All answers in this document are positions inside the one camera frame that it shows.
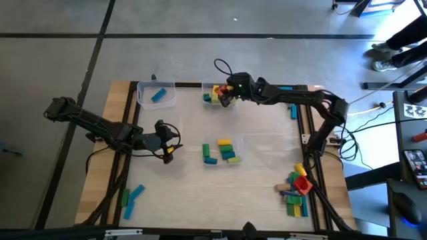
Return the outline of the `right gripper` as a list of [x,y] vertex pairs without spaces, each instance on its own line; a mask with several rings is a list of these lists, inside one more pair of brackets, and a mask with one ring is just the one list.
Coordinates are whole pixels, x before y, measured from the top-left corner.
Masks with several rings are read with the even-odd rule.
[[227,78],[227,85],[224,86],[222,106],[227,107],[230,105],[234,97],[242,100],[253,100],[254,86],[255,81],[249,73],[234,73],[232,76]]

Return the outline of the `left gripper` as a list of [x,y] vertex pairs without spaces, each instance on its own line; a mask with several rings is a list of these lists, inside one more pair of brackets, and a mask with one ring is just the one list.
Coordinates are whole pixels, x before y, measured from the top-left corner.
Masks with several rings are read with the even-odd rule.
[[[167,146],[167,142],[178,138],[176,145]],[[135,139],[135,150],[157,151],[163,149],[163,163],[168,164],[173,160],[173,152],[181,147],[181,133],[179,129],[163,120],[155,124],[155,133],[141,134]]]

